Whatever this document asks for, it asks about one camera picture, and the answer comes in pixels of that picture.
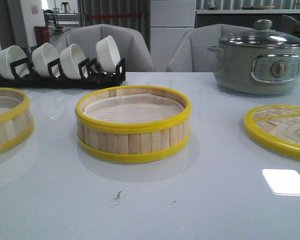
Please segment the black bowl rack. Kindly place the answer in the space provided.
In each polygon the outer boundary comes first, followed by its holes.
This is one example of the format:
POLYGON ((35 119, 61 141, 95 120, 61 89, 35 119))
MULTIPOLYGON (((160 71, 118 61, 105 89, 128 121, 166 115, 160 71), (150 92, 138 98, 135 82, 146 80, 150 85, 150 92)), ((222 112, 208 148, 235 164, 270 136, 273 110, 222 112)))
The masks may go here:
POLYGON ((126 80, 126 63, 122 58, 114 73, 102 71, 96 58, 81 61, 78 64, 80 79, 69 79, 63 73, 60 60, 48 63, 49 78, 40 76, 34 70, 34 64, 28 57, 11 63, 12 79, 0 75, 0 87, 3 88, 46 88, 46 89, 105 89, 118 87, 126 80))

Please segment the woven bamboo steamer lid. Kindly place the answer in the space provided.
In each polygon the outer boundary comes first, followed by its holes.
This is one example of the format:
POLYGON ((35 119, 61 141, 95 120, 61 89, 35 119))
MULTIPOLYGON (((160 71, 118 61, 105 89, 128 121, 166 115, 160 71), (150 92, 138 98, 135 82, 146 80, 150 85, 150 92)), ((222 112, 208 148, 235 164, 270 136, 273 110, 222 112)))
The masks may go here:
POLYGON ((300 106, 266 105, 249 110, 243 118, 247 135, 282 156, 300 160, 300 106))

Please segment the white bowl right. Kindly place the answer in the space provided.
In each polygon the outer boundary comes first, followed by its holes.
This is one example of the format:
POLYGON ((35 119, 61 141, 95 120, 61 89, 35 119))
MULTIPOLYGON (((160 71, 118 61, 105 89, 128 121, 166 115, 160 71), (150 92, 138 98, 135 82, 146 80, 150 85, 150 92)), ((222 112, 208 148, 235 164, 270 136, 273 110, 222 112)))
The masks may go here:
POLYGON ((96 43, 95 49, 101 69, 107 73, 115 73, 121 57, 114 38, 108 35, 96 43))

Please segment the grey chair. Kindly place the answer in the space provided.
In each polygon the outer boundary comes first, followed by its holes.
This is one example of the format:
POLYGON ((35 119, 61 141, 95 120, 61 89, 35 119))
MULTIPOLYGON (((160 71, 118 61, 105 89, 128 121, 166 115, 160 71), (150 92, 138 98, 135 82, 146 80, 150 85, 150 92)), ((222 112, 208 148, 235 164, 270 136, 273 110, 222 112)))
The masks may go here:
POLYGON ((134 29, 109 24, 78 27, 63 33, 53 44, 58 52, 78 45, 87 58, 97 57, 96 44, 112 36, 119 54, 125 58, 127 72, 155 72, 155 65, 142 34, 134 29))
POLYGON ((189 30, 183 34, 176 46, 167 72, 213 72, 216 55, 208 50, 208 46, 217 45, 221 37, 250 30, 249 27, 213 24, 189 30))

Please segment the left grey chair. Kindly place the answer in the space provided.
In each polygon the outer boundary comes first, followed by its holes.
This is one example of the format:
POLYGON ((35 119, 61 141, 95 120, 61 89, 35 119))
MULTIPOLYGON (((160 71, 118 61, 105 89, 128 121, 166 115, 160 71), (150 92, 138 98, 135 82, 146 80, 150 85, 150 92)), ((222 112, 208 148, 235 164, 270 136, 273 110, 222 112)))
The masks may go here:
POLYGON ((155 72, 155 65, 142 34, 134 29, 109 24, 78 27, 63 33, 53 44, 58 52, 78 45, 87 58, 97 57, 96 44, 112 36, 119 54, 125 58, 127 72, 155 72))

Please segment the white steamer liner cloth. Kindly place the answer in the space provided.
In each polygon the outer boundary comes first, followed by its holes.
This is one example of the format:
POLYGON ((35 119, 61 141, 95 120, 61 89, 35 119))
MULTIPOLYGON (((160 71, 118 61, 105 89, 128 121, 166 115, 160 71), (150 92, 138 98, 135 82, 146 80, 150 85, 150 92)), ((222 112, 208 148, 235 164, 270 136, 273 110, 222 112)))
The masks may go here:
POLYGON ((175 100, 142 93, 95 101, 84 108, 83 114, 106 123, 143 124, 174 117, 183 110, 175 100))

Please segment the white bowl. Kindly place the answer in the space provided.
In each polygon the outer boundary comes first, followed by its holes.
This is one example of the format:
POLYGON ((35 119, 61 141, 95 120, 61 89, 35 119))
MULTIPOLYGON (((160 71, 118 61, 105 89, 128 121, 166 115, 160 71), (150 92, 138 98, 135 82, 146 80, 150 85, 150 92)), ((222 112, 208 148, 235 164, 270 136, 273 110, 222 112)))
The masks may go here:
POLYGON ((60 54, 50 43, 44 43, 32 53, 34 70, 44 78, 50 78, 48 63, 58 59, 60 54))
POLYGON ((114 38, 108 35, 96 43, 95 49, 101 69, 107 73, 115 73, 121 57, 114 38))
POLYGON ((26 58, 26 53, 17 45, 11 45, 0 51, 0 75, 9 80, 14 80, 10 64, 26 58))
POLYGON ((77 44, 73 43, 63 49, 59 59, 63 73, 67 78, 71 80, 81 79, 79 63, 84 61, 86 56, 77 44))

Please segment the white bowl far left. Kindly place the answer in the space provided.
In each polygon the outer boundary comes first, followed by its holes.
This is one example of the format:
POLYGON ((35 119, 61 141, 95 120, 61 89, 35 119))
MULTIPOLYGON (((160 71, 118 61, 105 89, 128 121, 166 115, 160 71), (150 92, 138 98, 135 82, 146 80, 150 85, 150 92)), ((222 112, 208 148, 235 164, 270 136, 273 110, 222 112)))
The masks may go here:
POLYGON ((0 75, 9 80, 14 80, 10 64, 26 58, 26 53, 17 45, 11 45, 0 51, 0 75))

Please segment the white cabinet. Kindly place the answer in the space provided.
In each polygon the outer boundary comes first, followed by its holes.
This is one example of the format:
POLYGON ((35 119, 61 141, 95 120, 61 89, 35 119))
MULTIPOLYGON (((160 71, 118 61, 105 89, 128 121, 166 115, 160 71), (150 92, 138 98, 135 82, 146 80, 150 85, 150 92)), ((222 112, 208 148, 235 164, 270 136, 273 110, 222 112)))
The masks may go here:
POLYGON ((179 40, 195 27, 195 0, 150 1, 150 54, 157 72, 164 72, 179 40))

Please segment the red cylinder container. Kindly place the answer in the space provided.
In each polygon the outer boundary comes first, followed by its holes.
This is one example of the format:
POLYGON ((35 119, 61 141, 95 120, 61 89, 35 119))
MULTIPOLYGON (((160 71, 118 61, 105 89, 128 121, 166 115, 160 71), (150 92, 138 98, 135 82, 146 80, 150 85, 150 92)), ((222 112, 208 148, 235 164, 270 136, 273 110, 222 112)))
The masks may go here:
POLYGON ((37 47, 45 43, 50 43, 49 27, 46 25, 36 25, 34 27, 35 39, 37 47))

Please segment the glass pot lid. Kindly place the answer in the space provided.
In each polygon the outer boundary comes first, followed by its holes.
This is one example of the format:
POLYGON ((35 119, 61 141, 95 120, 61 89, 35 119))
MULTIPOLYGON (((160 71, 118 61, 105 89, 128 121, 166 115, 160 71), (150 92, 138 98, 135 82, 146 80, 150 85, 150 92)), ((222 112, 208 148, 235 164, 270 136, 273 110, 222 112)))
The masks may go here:
POLYGON ((254 29, 231 33, 219 39, 222 44, 260 48, 300 48, 300 38, 271 29, 272 21, 258 19, 254 29))

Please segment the green electric cooking pot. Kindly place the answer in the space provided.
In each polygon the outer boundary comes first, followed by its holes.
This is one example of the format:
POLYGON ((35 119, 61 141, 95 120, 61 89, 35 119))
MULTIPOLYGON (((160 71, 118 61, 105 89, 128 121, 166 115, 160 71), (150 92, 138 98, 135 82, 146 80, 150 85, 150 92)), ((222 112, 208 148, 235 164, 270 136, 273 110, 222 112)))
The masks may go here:
POLYGON ((300 47, 209 45, 216 55, 214 78, 227 89, 258 95, 278 95, 300 84, 300 47))

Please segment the bamboo steamer basket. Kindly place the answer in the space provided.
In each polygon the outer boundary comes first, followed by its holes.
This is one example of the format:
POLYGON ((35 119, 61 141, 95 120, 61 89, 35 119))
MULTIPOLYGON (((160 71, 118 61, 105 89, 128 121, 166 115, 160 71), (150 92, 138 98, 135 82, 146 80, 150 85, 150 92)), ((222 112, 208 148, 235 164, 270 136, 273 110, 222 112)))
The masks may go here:
POLYGON ((34 118, 26 93, 0 87, 0 154, 22 143, 33 130, 34 118))
POLYGON ((80 145, 91 155, 110 162, 138 164, 169 157, 189 140, 191 102, 182 93, 159 86, 127 85, 97 90, 77 102, 77 134, 80 145), (92 119, 84 108, 96 101, 135 94, 166 97, 184 110, 167 119, 149 123, 120 124, 92 119))

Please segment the right grey chair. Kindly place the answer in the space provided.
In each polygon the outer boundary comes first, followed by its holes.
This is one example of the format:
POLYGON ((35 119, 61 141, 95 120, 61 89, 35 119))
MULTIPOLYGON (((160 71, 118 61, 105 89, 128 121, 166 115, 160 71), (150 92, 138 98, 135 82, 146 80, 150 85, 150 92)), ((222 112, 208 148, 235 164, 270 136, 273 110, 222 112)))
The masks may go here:
POLYGON ((208 50, 208 46, 217 45, 221 37, 250 30, 249 27, 213 24, 189 30, 183 34, 176 46, 167 72, 213 72, 216 55, 208 50))

